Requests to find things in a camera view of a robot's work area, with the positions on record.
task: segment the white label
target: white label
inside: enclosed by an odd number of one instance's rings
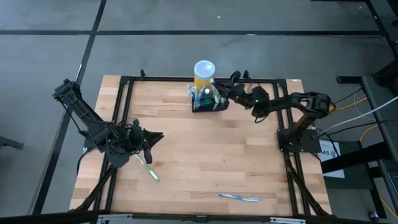
[[[331,144],[330,141],[319,140],[319,143],[321,145],[322,151],[321,151],[321,153],[318,154],[318,156],[322,162],[337,157],[336,152],[333,149],[333,145]],[[335,142],[335,147],[337,149],[337,153],[339,155],[341,155],[338,142]],[[336,171],[329,172],[329,173],[326,173],[323,175],[325,177],[336,177],[336,178],[344,178],[345,177],[344,170],[336,170]]]

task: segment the white cap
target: white cap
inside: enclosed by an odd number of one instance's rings
[[[195,75],[199,76],[200,78],[209,79],[214,75],[216,66],[210,61],[201,60],[195,64],[193,71],[195,72]]]

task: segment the yellow bottle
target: yellow bottle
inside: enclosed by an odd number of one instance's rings
[[[216,67],[214,64],[207,60],[201,60],[195,64],[193,68],[194,82],[197,88],[197,93],[202,88],[211,89],[210,79],[214,78]]]

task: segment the gray floor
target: gray floor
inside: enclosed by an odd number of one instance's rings
[[[394,15],[385,1],[373,1],[387,29]],[[0,29],[90,30],[100,0],[0,1]],[[108,1],[100,30],[376,30],[361,2],[295,0]],[[0,217],[25,215],[48,161],[63,114],[52,99],[55,87],[74,79],[88,36],[0,35],[0,135],[25,142],[23,150],[0,150]],[[338,99],[355,90],[337,85],[335,75],[371,75],[392,60],[383,39],[355,37],[271,36],[97,36],[81,89],[94,106],[103,75],[190,76],[195,62],[207,59],[219,77],[248,69],[256,78],[299,78],[306,91]],[[362,103],[359,109],[367,111]],[[356,116],[353,108],[317,121],[319,128]],[[357,140],[365,128],[336,135]],[[372,130],[364,145],[381,140]],[[83,138],[70,124],[44,206],[44,213],[68,210]],[[377,186],[387,203],[382,180]],[[374,210],[370,195],[360,190],[328,189],[333,214],[367,220]],[[387,222],[396,222],[388,214]]]

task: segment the wooden table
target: wooden table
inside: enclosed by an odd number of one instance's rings
[[[104,120],[111,120],[119,80],[120,76],[103,78],[95,111]],[[192,113],[187,84],[134,82],[128,123],[138,118],[143,128],[162,131],[165,136],[152,148],[154,162],[149,165],[160,182],[131,157],[118,171],[111,211],[292,215],[283,155],[277,143],[277,113],[260,124],[254,123],[251,111],[233,102],[223,112]],[[300,80],[287,80],[287,84],[289,93],[303,92]],[[272,85],[262,86],[273,99]],[[292,112],[294,120],[302,115],[296,109]],[[318,159],[309,153],[300,155],[306,186],[323,209],[331,212]],[[79,206],[97,184],[103,156],[93,150],[83,158],[70,208]],[[107,192],[108,185],[100,208],[104,208]],[[243,202],[218,194],[253,195],[259,201]],[[296,194],[303,213],[297,186]]]

